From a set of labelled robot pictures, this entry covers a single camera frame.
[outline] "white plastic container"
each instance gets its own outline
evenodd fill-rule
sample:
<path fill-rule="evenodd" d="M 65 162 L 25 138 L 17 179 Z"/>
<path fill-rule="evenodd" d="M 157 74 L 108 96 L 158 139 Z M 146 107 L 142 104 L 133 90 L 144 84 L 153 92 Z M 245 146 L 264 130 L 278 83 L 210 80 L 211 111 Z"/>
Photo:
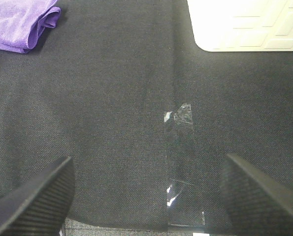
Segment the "white plastic container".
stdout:
<path fill-rule="evenodd" d="M 210 52 L 293 51 L 293 0 L 188 0 L 196 44 Z"/>

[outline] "purple cloth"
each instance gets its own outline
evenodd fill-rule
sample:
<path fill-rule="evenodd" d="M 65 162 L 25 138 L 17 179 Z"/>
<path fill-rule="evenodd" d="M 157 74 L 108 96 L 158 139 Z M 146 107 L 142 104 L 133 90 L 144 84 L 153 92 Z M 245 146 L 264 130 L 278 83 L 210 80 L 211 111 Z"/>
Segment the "purple cloth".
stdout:
<path fill-rule="evenodd" d="M 57 0 L 0 0 L 0 49 L 27 53 L 45 28 L 54 28 L 61 10 Z"/>

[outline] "dark gray fabric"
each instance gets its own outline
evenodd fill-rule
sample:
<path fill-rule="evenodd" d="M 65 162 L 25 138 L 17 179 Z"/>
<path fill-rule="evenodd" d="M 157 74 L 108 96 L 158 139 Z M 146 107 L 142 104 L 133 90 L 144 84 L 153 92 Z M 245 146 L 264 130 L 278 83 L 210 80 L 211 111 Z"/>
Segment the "dark gray fabric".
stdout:
<path fill-rule="evenodd" d="M 184 1 L 173 2 L 174 101 L 191 104 L 205 227 L 230 227 L 219 191 L 226 153 L 238 153 L 293 190 L 293 52 L 209 53 L 194 42 Z M 195 208 L 184 203 L 185 208 Z M 189 211 L 179 223 L 197 212 Z"/>
<path fill-rule="evenodd" d="M 236 152 L 293 189 L 293 52 L 209 53 L 185 0 L 61 0 L 58 27 L 27 55 L 0 51 L 0 197 L 62 155 L 76 166 L 70 217 L 165 230 L 163 114 L 191 104 L 197 183 L 185 224 L 230 222 L 219 193 Z"/>
<path fill-rule="evenodd" d="M 34 51 L 0 51 L 0 197 L 70 155 L 72 218 L 164 230 L 171 2 L 57 6 L 58 27 Z"/>
<path fill-rule="evenodd" d="M 82 224 L 75 220 L 66 219 L 65 221 L 66 236 L 192 236 L 192 233 L 181 232 L 155 232 L 141 230 L 125 230 L 95 227 Z"/>

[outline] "microfiber towel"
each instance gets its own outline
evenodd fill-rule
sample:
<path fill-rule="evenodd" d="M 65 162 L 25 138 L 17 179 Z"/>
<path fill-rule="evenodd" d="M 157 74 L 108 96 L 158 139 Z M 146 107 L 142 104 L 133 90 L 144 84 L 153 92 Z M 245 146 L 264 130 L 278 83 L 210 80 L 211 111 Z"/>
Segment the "microfiber towel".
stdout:
<path fill-rule="evenodd" d="M 57 0 L 0 0 L 0 50 L 27 53 L 45 28 L 55 28 Z"/>

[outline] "transparent tape strip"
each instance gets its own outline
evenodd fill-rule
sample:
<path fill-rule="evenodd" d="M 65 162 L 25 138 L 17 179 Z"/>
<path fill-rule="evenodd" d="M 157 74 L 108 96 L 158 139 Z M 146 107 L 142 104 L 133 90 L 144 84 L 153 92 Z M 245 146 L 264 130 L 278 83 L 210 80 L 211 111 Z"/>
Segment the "transparent tape strip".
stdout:
<path fill-rule="evenodd" d="M 166 112 L 164 126 L 169 168 L 168 224 L 204 228 L 201 187 L 191 169 L 192 163 L 197 162 L 191 105 L 184 103 L 176 112 Z"/>

